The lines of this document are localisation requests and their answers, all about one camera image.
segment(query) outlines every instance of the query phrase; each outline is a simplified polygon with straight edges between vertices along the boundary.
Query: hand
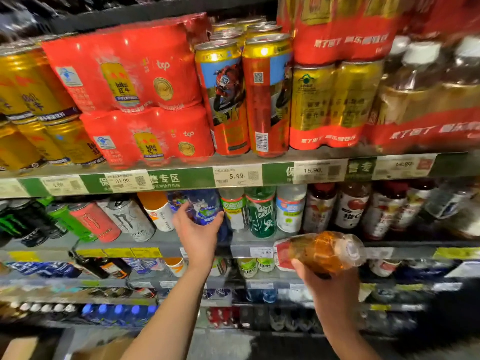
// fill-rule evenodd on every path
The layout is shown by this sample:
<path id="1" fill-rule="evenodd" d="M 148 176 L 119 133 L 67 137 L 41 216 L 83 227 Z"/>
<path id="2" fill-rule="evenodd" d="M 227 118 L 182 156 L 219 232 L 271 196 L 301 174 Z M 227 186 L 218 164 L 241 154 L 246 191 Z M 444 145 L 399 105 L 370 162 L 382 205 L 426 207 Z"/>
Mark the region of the hand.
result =
<path id="1" fill-rule="evenodd" d="M 356 331 L 354 314 L 360 289 L 357 268 L 333 274 L 331 279 L 320 279 L 299 260 L 292 259 L 292 265 L 313 296 L 325 334 Z"/>
<path id="2" fill-rule="evenodd" d="M 205 274 L 206 277 L 212 269 L 217 247 L 217 232 L 222 224 L 224 212 L 218 212 L 211 223 L 201 226 L 188 217 L 186 212 L 188 206 L 188 202 L 180 206 L 178 212 L 173 215 L 173 225 L 187 252 L 189 268 Z"/>

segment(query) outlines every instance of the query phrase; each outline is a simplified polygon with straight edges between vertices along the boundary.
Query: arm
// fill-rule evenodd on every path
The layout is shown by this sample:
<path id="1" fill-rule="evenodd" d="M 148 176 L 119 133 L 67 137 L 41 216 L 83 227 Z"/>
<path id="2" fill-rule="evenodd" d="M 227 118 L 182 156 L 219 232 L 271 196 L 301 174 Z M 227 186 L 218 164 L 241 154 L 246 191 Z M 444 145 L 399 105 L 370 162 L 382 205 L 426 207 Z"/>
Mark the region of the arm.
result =
<path id="1" fill-rule="evenodd" d="M 323 280 L 297 259 L 292 260 L 292 265 L 313 295 L 325 336 L 340 360 L 381 360 L 355 325 L 360 288 L 357 269 Z"/>
<path id="2" fill-rule="evenodd" d="M 155 315 L 123 354 L 121 360 L 182 360 L 187 357 L 204 284 L 212 268 L 219 212 L 212 223 L 200 226 L 187 216 L 184 203 L 173 217 L 189 266 Z"/>

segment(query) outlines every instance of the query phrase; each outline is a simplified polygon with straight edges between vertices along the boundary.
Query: green bottle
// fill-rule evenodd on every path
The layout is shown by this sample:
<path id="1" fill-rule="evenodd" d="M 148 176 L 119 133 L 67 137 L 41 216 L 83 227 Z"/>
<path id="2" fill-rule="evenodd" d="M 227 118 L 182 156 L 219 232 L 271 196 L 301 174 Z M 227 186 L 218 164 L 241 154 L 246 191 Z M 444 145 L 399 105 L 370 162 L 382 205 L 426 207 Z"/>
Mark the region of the green bottle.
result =
<path id="1" fill-rule="evenodd" d="M 261 239 L 275 234 L 275 186 L 246 187 L 249 227 L 251 233 Z"/>
<path id="2" fill-rule="evenodd" d="M 93 242 L 97 240 L 97 236 L 92 231 L 83 226 L 80 221 L 70 214 L 66 203 L 51 202 L 46 207 L 46 213 L 55 218 L 60 226 L 78 236 L 81 241 Z"/>

